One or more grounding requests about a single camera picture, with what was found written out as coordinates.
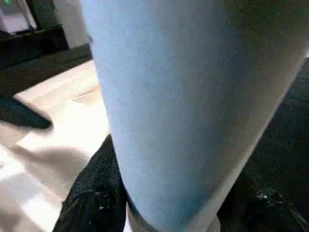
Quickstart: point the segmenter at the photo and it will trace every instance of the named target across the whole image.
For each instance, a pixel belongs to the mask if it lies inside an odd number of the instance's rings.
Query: black surface
[[[89,45],[0,69],[0,96],[11,97],[35,84],[91,60]]]

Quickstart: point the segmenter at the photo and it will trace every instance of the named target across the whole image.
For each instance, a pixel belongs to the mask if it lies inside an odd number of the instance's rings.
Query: light wood surface
[[[73,181],[109,133],[93,61],[15,95],[47,114],[54,128],[35,131],[0,122],[1,218],[12,217],[14,232],[51,231]],[[46,215],[37,212],[44,210]]]

